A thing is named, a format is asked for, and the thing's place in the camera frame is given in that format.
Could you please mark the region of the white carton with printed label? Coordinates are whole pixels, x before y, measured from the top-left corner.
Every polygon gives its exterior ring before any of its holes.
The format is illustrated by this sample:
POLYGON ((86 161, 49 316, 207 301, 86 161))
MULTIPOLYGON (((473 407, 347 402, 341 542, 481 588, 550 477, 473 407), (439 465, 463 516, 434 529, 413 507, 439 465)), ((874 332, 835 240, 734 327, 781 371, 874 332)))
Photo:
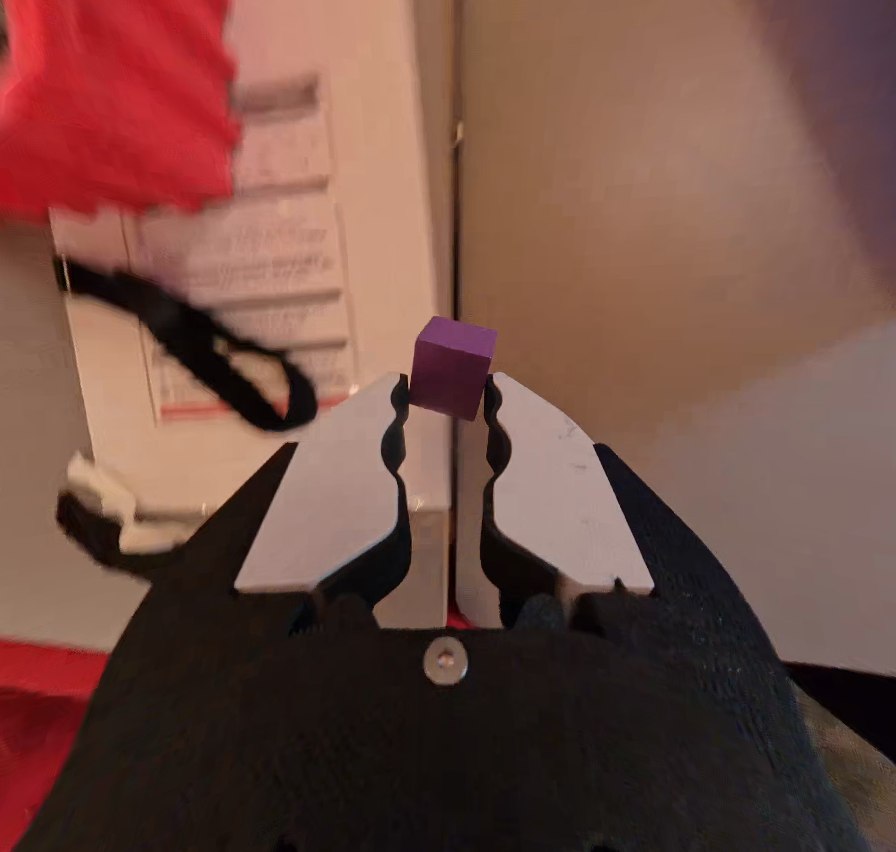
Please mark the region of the white carton with printed label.
MULTIPOLYGON (((52 219, 71 269, 143 276, 273 351, 231 359, 275 418, 289 396, 279 356, 318 403, 297 430, 255 428, 134 316, 68 296, 96 463, 76 473, 108 515, 207 518, 330 410, 410 377, 419 332, 447 315, 452 20, 451 0, 230 0, 233 195, 194 213, 52 219)), ((433 629, 447 612, 450 421, 409 406, 404 436, 412 561, 375 616, 433 629)))

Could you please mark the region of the purple cube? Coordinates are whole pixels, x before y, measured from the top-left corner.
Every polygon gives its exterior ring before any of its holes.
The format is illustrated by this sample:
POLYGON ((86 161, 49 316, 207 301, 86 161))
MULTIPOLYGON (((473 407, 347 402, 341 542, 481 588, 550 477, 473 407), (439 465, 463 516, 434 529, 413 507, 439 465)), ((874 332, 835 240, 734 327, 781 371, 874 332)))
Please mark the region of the purple cube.
POLYGON ((410 403, 472 422, 489 376, 497 331, 434 316, 414 345, 410 403))

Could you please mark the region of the olive grey cloth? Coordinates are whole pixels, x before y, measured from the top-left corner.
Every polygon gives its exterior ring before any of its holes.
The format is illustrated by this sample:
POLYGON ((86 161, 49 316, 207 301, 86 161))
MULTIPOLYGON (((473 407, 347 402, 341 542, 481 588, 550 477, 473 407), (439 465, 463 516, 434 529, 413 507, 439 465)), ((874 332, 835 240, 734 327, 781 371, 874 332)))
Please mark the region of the olive grey cloth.
POLYGON ((895 849, 895 765, 797 686, 792 687, 835 789, 875 851, 895 849))

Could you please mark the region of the red plastic bin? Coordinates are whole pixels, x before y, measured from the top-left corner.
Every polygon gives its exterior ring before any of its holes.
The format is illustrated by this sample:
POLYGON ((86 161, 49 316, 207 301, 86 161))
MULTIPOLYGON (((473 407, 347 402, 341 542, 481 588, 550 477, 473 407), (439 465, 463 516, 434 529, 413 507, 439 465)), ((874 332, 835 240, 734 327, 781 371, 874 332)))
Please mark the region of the red plastic bin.
POLYGON ((106 668, 90 649, 1 641, 1 849, 46 800, 106 668))

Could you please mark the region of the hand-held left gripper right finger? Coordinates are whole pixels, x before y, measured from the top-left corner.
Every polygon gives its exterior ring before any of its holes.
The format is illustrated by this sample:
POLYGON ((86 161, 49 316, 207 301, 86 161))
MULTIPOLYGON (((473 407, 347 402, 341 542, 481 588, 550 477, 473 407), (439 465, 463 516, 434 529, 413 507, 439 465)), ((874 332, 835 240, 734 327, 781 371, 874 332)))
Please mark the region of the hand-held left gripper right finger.
POLYGON ((502 597, 655 587, 595 443, 506 373, 487 379, 480 564, 502 597))

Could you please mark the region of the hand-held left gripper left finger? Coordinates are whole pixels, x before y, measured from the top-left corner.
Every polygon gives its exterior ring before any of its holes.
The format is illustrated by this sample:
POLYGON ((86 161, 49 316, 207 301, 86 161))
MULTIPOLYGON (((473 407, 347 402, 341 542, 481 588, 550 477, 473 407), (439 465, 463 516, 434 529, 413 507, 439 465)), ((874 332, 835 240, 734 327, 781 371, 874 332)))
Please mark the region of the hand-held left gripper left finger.
POLYGON ((389 373, 319 418, 297 444, 234 588, 357 595, 378 604, 411 564, 405 485, 409 380, 389 373))

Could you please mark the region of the person's red clothing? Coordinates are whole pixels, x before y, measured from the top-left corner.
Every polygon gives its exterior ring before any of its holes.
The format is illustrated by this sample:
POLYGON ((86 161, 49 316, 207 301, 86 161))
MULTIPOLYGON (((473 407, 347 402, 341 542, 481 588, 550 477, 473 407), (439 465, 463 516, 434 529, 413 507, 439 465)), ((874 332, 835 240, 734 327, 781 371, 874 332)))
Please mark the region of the person's red clothing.
POLYGON ((3 218, 233 195, 230 0, 3 2, 3 218))

